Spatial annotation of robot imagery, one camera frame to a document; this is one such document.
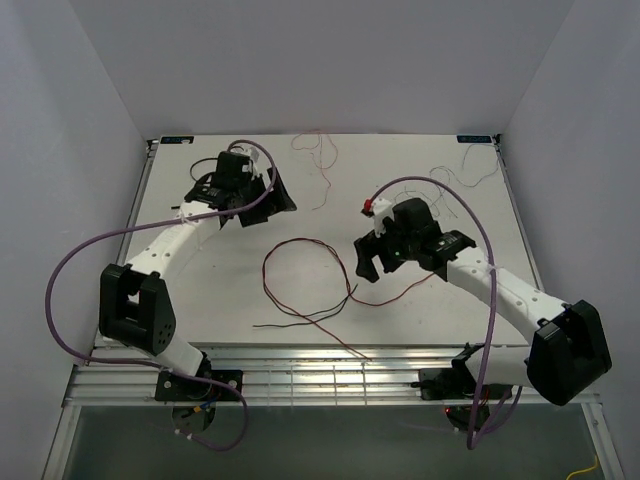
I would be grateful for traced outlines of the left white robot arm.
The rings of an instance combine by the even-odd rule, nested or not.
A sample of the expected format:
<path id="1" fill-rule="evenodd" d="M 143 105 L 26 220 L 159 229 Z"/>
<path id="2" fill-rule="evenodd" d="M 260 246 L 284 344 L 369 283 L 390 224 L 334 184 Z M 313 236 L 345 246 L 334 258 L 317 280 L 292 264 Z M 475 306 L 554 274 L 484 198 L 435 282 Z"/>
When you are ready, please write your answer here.
<path id="1" fill-rule="evenodd" d="M 228 221 L 237 218 L 242 227 L 249 227 L 295 209 L 274 164 L 261 174 L 254 155 L 220 152 L 215 169 L 196 180 L 184 196 L 175 221 L 126 264 L 103 270 L 100 334 L 179 372 L 177 386 L 188 398 L 205 397 L 212 376 L 203 369 L 204 353 L 176 333 L 168 283 Z"/>

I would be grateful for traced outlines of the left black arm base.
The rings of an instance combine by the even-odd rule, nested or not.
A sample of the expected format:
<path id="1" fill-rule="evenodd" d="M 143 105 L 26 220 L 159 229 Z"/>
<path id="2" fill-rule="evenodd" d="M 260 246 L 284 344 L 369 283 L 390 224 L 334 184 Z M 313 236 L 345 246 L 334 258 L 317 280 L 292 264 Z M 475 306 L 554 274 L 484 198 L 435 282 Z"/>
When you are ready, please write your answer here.
<path id="1" fill-rule="evenodd" d="M 219 403 L 237 401 L 237 397 L 227 389 L 187 380 L 169 372 L 159 373 L 153 399 L 174 404 L 172 421 L 189 433 L 206 431 L 214 421 Z"/>

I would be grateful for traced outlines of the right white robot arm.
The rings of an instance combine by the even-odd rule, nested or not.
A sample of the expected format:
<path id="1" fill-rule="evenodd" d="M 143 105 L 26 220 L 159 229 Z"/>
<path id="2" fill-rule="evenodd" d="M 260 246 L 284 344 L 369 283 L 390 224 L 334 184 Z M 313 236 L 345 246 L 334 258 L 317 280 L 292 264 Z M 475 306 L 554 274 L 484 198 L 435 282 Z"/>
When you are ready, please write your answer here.
<path id="1" fill-rule="evenodd" d="M 466 344 L 450 367 L 422 380 L 428 397 L 474 397 L 486 386 L 522 386 L 563 406 L 611 369 L 601 318 L 590 303 L 566 303 L 504 268 L 491 268 L 471 238 L 458 230 L 442 231 L 420 199 L 368 200 L 363 213 L 374 228 L 354 242 L 357 276 L 378 281 L 376 260 L 386 273 L 415 262 L 495 308 L 526 342 L 490 350 Z"/>

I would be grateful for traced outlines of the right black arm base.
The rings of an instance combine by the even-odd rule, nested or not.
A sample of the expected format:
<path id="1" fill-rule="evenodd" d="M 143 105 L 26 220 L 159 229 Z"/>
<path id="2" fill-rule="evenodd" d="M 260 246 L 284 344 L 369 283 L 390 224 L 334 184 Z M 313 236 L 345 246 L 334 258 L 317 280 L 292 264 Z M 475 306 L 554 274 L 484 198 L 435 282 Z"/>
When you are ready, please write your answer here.
<path id="1" fill-rule="evenodd" d="M 466 430 L 471 420 L 472 400 L 475 393 L 475 381 L 470 375 L 462 374 L 453 368 L 421 369 L 418 379 L 410 384 L 420 391 L 422 400 L 468 400 L 468 404 L 445 407 L 445 415 L 453 427 Z M 501 384 L 489 384 L 482 387 L 480 403 L 476 415 L 474 430 L 478 432 L 491 415 L 489 402 L 509 399 L 512 388 Z"/>

